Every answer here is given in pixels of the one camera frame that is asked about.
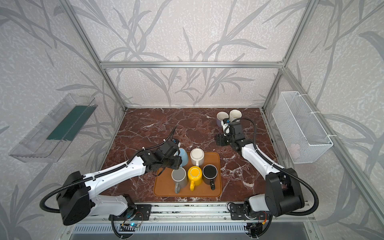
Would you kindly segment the white faceted mug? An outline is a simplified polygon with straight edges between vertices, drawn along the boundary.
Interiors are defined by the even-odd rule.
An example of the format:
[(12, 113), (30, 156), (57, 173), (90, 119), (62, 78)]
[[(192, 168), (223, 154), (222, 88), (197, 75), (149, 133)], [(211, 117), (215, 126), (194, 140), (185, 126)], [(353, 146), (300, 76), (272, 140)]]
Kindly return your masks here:
[(239, 110), (231, 110), (229, 113), (229, 120), (230, 122), (235, 121), (236, 119), (239, 119), (242, 117), (242, 112)]

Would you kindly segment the purple mug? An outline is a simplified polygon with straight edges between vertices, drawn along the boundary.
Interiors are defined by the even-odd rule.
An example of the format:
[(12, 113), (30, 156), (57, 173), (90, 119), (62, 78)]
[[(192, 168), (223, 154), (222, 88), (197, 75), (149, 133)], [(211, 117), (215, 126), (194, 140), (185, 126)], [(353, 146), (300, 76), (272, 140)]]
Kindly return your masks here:
[(229, 118), (229, 114), (226, 113), (226, 112), (218, 112), (217, 113), (217, 116), (216, 116), (216, 123), (217, 123), (217, 126), (220, 128), (222, 127), (222, 122), (224, 119), (228, 119)]

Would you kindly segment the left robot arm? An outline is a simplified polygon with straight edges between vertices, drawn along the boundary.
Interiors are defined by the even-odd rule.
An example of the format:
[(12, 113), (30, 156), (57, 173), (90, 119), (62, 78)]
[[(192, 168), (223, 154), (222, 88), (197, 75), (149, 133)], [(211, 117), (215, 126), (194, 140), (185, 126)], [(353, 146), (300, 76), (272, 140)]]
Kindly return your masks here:
[(40, 208), (60, 214), (65, 226), (74, 225), (88, 216), (123, 215), (134, 204), (129, 203), (127, 197), (103, 196), (102, 192), (131, 178), (155, 174), (159, 169), (179, 169), (181, 143), (174, 138), (175, 132), (172, 130), (158, 145), (138, 150), (123, 163), (85, 175), (79, 171), (70, 174), (62, 187), (42, 198)]

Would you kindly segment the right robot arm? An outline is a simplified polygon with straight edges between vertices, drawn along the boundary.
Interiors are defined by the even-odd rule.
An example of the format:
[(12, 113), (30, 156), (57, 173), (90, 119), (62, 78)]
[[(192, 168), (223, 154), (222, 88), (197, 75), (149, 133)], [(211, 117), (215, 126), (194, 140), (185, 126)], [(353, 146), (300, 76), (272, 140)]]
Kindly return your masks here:
[[(319, 205), (318, 194), (308, 183), (298, 177), (292, 168), (284, 168), (269, 158), (255, 143), (256, 125), (248, 118), (228, 118), (221, 121), (223, 133), (215, 136), (217, 146), (230, 146), (247, 160), (261, 174), (266, 182), (265, 194), (249, 197), (252, 212), (269, 212), (275, 217), (281, 215), (307, 216), (314, 213)], [(305, 206), (301, 187), (307, 188), (314, 198), (312, 207), (299, 211)]]

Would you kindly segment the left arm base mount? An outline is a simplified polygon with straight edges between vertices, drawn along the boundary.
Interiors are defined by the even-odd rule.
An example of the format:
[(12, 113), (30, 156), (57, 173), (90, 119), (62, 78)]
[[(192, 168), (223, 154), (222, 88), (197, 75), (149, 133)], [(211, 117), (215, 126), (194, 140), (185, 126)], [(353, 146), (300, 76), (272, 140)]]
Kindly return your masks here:
[(139, 204), (135, 207), (129, 207), (123, 214), (120, 216), (109, 216), (109, 220), (114, 219), (114, 221), (148, 221), (151, 215), (152, 205), (149, 204)]

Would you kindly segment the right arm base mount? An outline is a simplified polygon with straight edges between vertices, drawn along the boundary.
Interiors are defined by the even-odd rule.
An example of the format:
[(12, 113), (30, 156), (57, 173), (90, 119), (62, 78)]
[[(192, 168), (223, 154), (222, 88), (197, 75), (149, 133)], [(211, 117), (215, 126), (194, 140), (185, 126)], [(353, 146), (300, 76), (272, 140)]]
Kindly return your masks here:
[(235, 204), (228, 203), (227, 209), (231, 215), (231, 220), (256, 220), (256, 221), (265, 221), (269, 220), (271, 217), (266, 212), (255, 212), (251, 209), (248, 204)]

